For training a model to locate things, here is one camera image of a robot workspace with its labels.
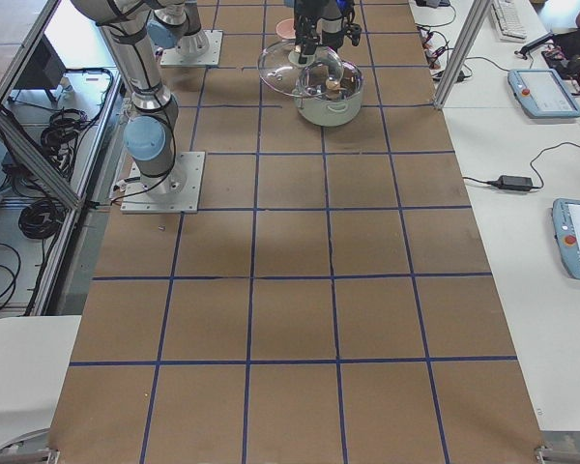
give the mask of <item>blue tape line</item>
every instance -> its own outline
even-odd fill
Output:
[[[343,378],[341,372],[341,365],[339,360],[341,359],[341,351],[339,345],[339,324],[337,319],[337,297],[335,289],[335,269],[333,261],[333,225],[331,222],[331,199],[329,194],[329,169],[327,166],[326,157],[326,143],[325,143],[325,130],[320,128],[320,139],[322,143],[322,164],[325,171],[325,205],[327,211],[327,244],[329,247],[329,274],[331,278],[331,294],[332,294],[332,307],[333,307],[333,338],[335,342],[335,359],[338,361],[335,367],[335,374],[337,378],[337,401],[339,408],[339,432],[341,439],[341,455],[344,464],[348,464],[348,443],[346,440],[346,419],[344,414],[344,394],[343,394]]]
[[[172,258],[172,266],[170,269],[170,276],[174,276],[176,272],[176,263],[178,261],[178,253],[181,245],[181,235],[183,233],[183,224],[185,222],[185,215],[181,214],[181,219],[178,225],[178,231],[176,233],[176,241],[174,244],[174,256]],[[142,440],[142,451],[140,453],[139,462],[144,464],[146,460],[146,450],[148,448],[148,439],[150,435],[151,422],[153,420],[153,412],[155,410],[155,399],[157,397],[157,386],[159,384],[159,373],[161,367],[161,359],[163,356],[163,344],[165,342],[165,331],[167,329],[167,319],[170,311],[170,304],[172,301],[172,290],[174,287],[174,281],[170,279],[169,286],[167,289],[167,295],[165,297],[165,311],[163,313],[163,319],[161,323],[161,333],[159,337],[159,348],[157,350],[157,364],[155,366],[155,375],[153,377],[153,386],[151,388],[151,399],[148,405],[148,413],[146,415],[146,425],[144,427],[144,438]]]
[[[311,365],[311,364],[402,364],[402,363],[502,363],[517,362],[515,355],[448,356],[434,358],[348,358],[335,360],[249,360],[250,365]],[[69,367],[104,366],[165,366],[165,365],[247,365],[243,360],[161,360],[161,361],[73,361]]]
[[[402,278],[402,277],[483,277],[492,276],[491,272],[479,273],[398,273],[398,274],[367,274],[367,275],[335,275],[335,280],[343,279],[373,279],[373,278]],[[222,280],[250,278],[247,275],[175,275],[175,276],[128,276],[116,275],[106,277],[93,277],[94,281],[141,281],[141,280]],[[261,275],[255,276],[255,280],[329,280],[328,275]]]
[[[361,10],[362,10],[362,17],[363,17],[363,21],[364,21],[365,11],[364,11],[364,7],[363,7],[363,3],[361,3]],[[373,55],[373,51],[371,48],[371,42],[370,42],[369,35],[367,35],[366,38],[367,38],[367,49],[369,50],[369,58],[370,58],[371,62],[373,63],[374,62],[374,55]],[[377,75],[375,70],[374,70],[374,82],[375,82],[375,87],[376,87],[376,93],[378,96],[378,102],[380,104],[382,104],[382,96],[380,93],[380,86],[378,85],[378,75]],[[389,131],[387,130],[387,120],[385,118],[385,111],[382,107],[380,108],[380,116],[382,118],[383,130],[385,131],[385,139],[387,141],[387,149],[389,152],[391,152],[392,146],[391,146],[391,141],[389,138]],[[403,205],[403,203],[401,201],[401,195],[399,193],[397,176],[395,173],[395,166],[393,163],[392,156],[390,156],[390,165],[391,165],[391,174],[393,175],[393,184],[395,186],[395,195],[397,198],[397,204],[401,206],[401,205]],[[448,445],[447,445],[447,437],[445,435],[443,418],[441,416],[440,404],[439,404],[439,400],[438,400],[438,393],[436,391],[436,383],[434,380],[434,373],[432,370],[432,364],[429,361],[429,346],[427,343],[427,334],[425,331],[425,325],[423,323],[423,316],[421,313],[421,301],[420,301],[420,297],[419,297],[419,290],[417,288],[417,281],[415,278],[415,269],[414,269],[414,265],[413,265],[412,253],[411,253],[411,249],[410,249],[410,242],[409,242],[409,238],[408,238],[408,231],[406,229],[406,221],[404,219],[403,210],[399,211],[399,217],[400,217],[400,222],[401,222],[401,227],[402,227],[402,234],[403,234],[403,238],[404,238],[404,245],[406,247],[406,255],[408,258],[408,265],[409,265],[410,272],[412,275],[411,279],[412,279],[412,283],[413,283],[413,292],[415,294],[415,303],[417,305],[417,315],[419,317],[419,322],[420,322],[421,339],[422,339],[422,343],[423,343],[423,350],[425,353],[425,357],[427,359],[426,366],[427,366],[427,372],[428,372],[428,376],[429,376],[430,388],[432,390],[432,400],[434,403],[434,411],[436,413],[436,420],[438,422],[438,430],[439,430],[439,434],[440,434],[440,438],[441,438],[441,446],[443,448],[443,456],[445,457],[445,463],[450,464],[449,450],[448,450]]]

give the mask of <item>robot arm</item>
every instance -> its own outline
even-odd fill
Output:
[[[101,28],[130,89],[133,114],[125,128],[124,143],[139,168],[142,186],[148,191],[155,189],[155,194],[181,187],[185,179],[175,169],[173,141],[178,104],[161,79],[147,22],[154,12],[157,20],[171,26],[168,30],[172,34],[186,34],[189,19],[185,0],[72,0],[72,3]]]
[[[299,63],[304,64],[305,57],[313,55],[319,44],[334,51],[343,45],[344,37],[349,37],[353,46],[359,44],[361,26],[354,23],[354,7],[354,0],[295,0],[296,45],[301,49]],[[316,31],[319,20],[322,20],[322,42]]]

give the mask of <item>black cable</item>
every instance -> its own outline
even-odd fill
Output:
[[[7,295],[7,293],[10,292],[7,299],[3,303],[0,304],[0,311],[1,311],[9,304],[9,302],[11,301],[11,298],[13,297],[13,295],[15,293],[15,289],[17,286],[17,278],[19,277],[19,272],[21,271],[21,255],[19,254],[19,252],[15,248],[13,248],[10,245],[0,243],[0,247],[6,247],[6,248],[10,249],[14,253],[15,257],[17,258],[17,269],[15,271],[13,271],[11,268],[8,268],[5,265],[0,264],[0,269],[7,271],[11,275],[11,282],[9,283],[7,288],[4,289],[0,293],[0,299],[1,299],[5,295]]]
[[[32,291],[32,295],[30,296],[30,300],[28,301],[26,310],[23,313],[24,317],[27,317],[30,314],[32,314],[32,309],[34,308],[35,300],[37,299],[37,295],[39,295],[39,291],[41,290],[41,280],[43,278],[43,275],[45,274],[45,269],[47,268],[47,263],[49,262],[49,256],[51,255],[51,251],[54,249],[56,243],[58,242],[58,237],[59,237],[58,234],[54,234],[54,237],[51,240],[51,244],[49,245],[47,252],[43,254],[43,262],[39,266],[39,273],[37,274],[37,280],[35,281],[35,288]]]
[[[487,186],[489,186],[490,184],[488,183],[488,181],[480,181],[479,179],[475,179],[474,177],[462,177],[462,179],[466,180],[466,181],[473,181],[473,182],[477,182],[478,184],[486,184]]]
[[[114,3],[114,1],[113,0],[106,0],[106,2],[107,2],[107,5],[109,6],[109,8],[111,10],[114,10],[114,7],[116,6],[116,4]],[[120,14],[116,15],[115,17],[107,20],[107,21],[97,22],[97,23],[95,23],[95,25],[98,26],[98,27],[111,26],[112,25],[111,24],[112,22],[116,22],[118,20],[121,20],[122,21],[123,19],[127,18],[127,16],[135,13],[142,5],[144,5],[144,0],[142,0],[142,1],[138,2],[137,4],[135,4],[135,6],[133,8],[131,8],[130,10],[127,10],[124,13],[120,13]]]
[[[58,111],[60,111],[60,109],[57,109],[57,108],[48,108],[47,106],[42,106],[42,105],[36,104],[36,103],[30,103],[29,101],[18,100],[17,98],[10,99],[9,102],[19,103],[19,104],[22,104],[24,106],[32,106],[33,108],[38,108],[38,109],[44,109],[45,111],[49,111],[50,113],[57,113]]]
[[[44,240],[56,234],[64,220],[62,205],[53,198],[42,198],[21,211],[17,225],[25,237]]]
[[[545,187],[545,182],[543,181],[543,177],[539,174],[539,171],[533,166],[535,161],[537,161],[545,152],[550,150],[556,150],[557,148],[563,147],[564,145],[571,145],[572,147],[576,147],[580,149],[580,145],[573,142],[561,142],[558,145],[554,145],[552,147],[544,148],[539,152],[539,154],[534,157],[529,165],[531,169],[537,174],[539,177],[539,186],[534,186],[533,181],[531,178],[519,177],[519,176],[507,176],[502,175],[499,179],[495,181],[481,181],[479,179],[475,179],[473,177],[463,177],[462,179],[467,181],[477,182],[479,184],[486,184],[491,187],[496,187],[497,189],[505,189],[505,190],[517,190],[517,191],[531,191],[531,190],[539,190]]]
[[[28,132],[26,132],[26,130],[19,123],[19,121],[17,120],[17,118],[15,117],[15,115],[12,113],[12,111],[10,111],[1,102],[0,102],[0,112],[4,116],[6,116],[7,118],[9,118],[9,120],[13,123],[15,129],[21,134],[21,136],[23,138],[25,138],[28,142],[30,142],[37,149],[37,151],[39,153],[42,153],[43,152],[43,147],[41,147],[41,145],[39,145],[39,143],[28,134]],[[2,137],[3,137],[3,140],[2,140],[3,143],[5,143],[6,140],[7,140],[7,138],[6,138],[5,134],[4,134],[4,132],[2,130],[0,130],[0,133],[1,133]]]
[[[573,143],[573,142],[561,142],[561,143],[559,143],[558,145],[554,145],[553,147],[544,148],[544,149],[543,149],[543,150],[541,150],[541,151],[539,152],[539,154],[538,154],[536,157],[534,157],[534,158],[531,160],[531,162],[529,163],[529,165],[531,166],[531,169],[533,169],[533,171],[535,171],[535,173],[536,173],[536,174],[537,174],[537,176],[539,177],[539,181],[541,182],[540,186],[539,186],[539,187],[537,187],[536,189],[543,189],[543,186],[544,186],[545,184],[544,184],[544,182],[543,182],[543,178],[541,177],[541,174],[539,174],[539,171],[537,171],[537,170],[535,169],[535,167],[533,166],[533,163],[534,163],[535,161],[537,161],[537,160],[539,159],[539,157],[541,157],[541,155],[543,155],[545,152],[548,152],[548,151],[550,151],[550,150],[556,150],[557,148],[560,148],[560,147],[562,147],[562,146],[564,146],[564,145],[571,145],[572,147],[576,147],[576,148],[579,148],[579,149],[580,149],[580,145],[578,145],[577,143]]]
[[[468,58],[466,58],[467,60],[484,60],[487,61],[488,63],[493,64],[494,66],[496,66],[499,70],[504,71],[506,73],[508,73],[511,70],[508,70],[506,68],[503,68],[502,66],[499,66],[498,64],[496,64],[495,62],[493,62],[492,60],[490,60],[489,58],[485,58],[484,56],[469,56]]]
[[[419,27],[443,27],[443,26],[449,26],[450,24],[453,24],[455,22],[455,19],[457,18],[457,10],[455,9],[455,7],[453,5],[449,5],[449,8],[451,8],[453,10],[453,18],[451,19],[451,21],[448,22],[444,22],[443,24],[417,24]]]

